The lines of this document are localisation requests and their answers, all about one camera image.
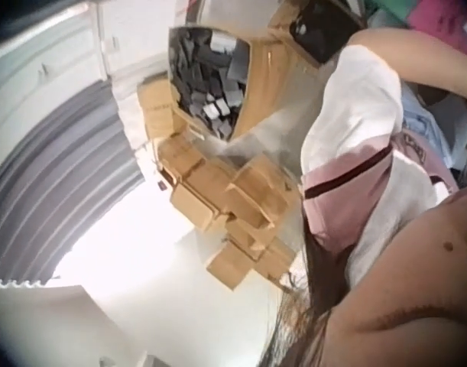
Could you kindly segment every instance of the corrugated panel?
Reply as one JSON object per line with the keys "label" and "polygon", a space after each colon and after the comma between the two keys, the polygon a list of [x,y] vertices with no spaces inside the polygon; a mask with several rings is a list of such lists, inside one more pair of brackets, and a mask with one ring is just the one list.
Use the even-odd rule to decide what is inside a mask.
{"label": "corrugated panel", "polygon": [[76,240],[143,179],[110,84],[69,99],[0,167],[0,279],[46,283]]}

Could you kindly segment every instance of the long dark hair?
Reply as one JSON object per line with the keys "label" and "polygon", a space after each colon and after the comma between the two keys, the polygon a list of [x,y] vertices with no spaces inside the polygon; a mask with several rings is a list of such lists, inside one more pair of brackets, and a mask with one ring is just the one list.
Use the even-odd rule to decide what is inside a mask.
{"label": "long dark hair", "polygon": [[270,342],[258,367],[317,366],[331,309],[349,291],[345,268],[354,245],[334,256],[310,232],[303,217],[306,280],[284,294]]}

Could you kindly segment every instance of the pink garment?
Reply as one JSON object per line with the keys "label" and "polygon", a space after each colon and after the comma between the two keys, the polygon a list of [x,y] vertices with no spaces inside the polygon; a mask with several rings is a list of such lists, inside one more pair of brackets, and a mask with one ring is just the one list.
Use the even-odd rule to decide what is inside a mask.
{"label": "pink garment", "polygon": [[358,242],[388,184],[394,150],[423,167],[434,182],[442,181],[450,193],[458,190],[450,171],[419,135],[403,129],[391,141],[388,135],[369,138],[302,177],[310,231],[331,253]]}
{"label": "pink garment", "polygon": [[467,54],[467,7],[458,0],[420,0],[408,15],[411,28],[422,31]]}

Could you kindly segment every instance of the white fabric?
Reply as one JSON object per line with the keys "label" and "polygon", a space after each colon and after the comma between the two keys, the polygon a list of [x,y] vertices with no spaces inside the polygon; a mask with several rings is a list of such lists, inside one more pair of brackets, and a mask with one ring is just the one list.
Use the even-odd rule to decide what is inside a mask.
{"label": "white fabric", "polygon": [[[326,84],[321,113],[301,148],[303,173],[368,138],[398,133],[402,122],[398,75],[366,47],[347,47]],[[432,186],[421,166],[396,151],[388,185],[349,258],[346,276],[350,287],[360,282],[402,226],[448,195],[442,185]],[[296,285],[306,283],[303,252],[297,254],[290,273]]]}

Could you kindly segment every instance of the bright window light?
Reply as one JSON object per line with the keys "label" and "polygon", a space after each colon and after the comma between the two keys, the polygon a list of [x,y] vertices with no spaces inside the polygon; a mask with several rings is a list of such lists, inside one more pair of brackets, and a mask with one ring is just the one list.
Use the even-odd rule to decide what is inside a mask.
{"label": "bright window light", "polygon": [[116,292],[166,271],[193,224],[157,185],[143,183],[109,210],[59,263],[57,282]]}

